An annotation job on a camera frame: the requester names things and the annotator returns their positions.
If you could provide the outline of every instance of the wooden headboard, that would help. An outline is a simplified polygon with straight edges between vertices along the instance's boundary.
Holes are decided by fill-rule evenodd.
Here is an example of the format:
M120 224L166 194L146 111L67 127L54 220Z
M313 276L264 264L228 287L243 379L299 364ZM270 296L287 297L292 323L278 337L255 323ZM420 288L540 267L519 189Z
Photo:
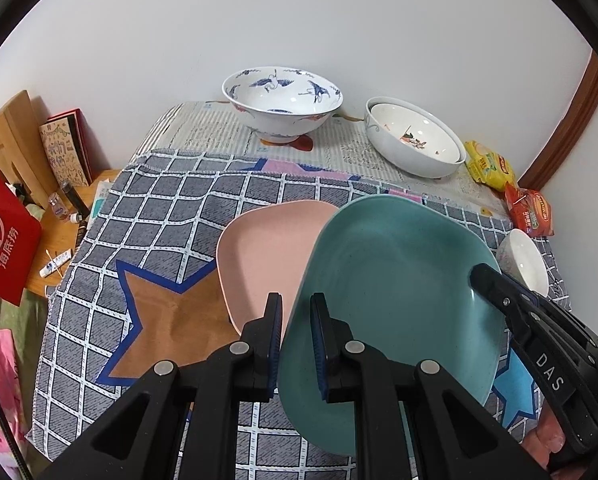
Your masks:
M23 90L0 110L0 170L10 184L23 184L34 202L45 208L57 191L57 180L45 156L28 92Z

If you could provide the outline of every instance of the metal rivet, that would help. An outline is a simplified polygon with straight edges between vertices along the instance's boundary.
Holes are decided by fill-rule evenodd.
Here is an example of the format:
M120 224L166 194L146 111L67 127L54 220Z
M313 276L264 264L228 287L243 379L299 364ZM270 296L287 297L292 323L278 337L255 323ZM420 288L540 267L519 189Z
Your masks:
M361 341L348 341L345 349L351 354L361 354L365 350L365 345Z
M174 369L175 365L170 361L159 361L153 368L157 375L168 375Z
M434 375L439 371L439 363L437 361L433 361L432 359L427 359L422 361L419 365L421 371L428 375Z
M230 345L230 352L235 355L245 354L248 350L250 350L250 345L245 341L235 341Z

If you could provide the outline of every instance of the wall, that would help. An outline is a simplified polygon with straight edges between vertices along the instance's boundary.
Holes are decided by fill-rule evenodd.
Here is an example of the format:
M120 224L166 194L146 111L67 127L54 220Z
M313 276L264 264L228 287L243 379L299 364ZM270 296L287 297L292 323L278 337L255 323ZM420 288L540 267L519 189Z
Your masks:
M410 100L522 174L589 52L550 0L42 0L0 49L0 106L26 88L51 113L82 108L119 168L170 106L285 64L336 82L349 114Z
M598 108L543 193L553 207L551 245L573 312L598 334Z

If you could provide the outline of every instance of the finger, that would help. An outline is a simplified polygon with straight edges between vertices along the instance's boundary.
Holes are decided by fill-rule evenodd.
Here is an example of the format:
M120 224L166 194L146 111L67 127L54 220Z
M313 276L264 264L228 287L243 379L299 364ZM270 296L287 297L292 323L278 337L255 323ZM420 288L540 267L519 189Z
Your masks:
M552 453L561 451L566 442L564 431L547 402L544 403L539 415L537 437Z
M583 465L568 466L554 472L550 478L552 480L579 480L585 472L586 467Z
M536 430L530 430L523 442L521 443L529 455L544 469L548 467L548 460L550 459L550 450L541 443L537 437Z

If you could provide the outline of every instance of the yellow snack package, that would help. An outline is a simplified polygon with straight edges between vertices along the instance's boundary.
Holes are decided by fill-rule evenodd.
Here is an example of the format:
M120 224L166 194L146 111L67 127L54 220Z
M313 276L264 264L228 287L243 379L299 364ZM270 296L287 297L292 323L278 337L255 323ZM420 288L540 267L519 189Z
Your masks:
M466 147L466 167L475 182L486 184L504 192L506 183L517 187L517 179L509 163L499 153L491 152L476 140L464 143Z

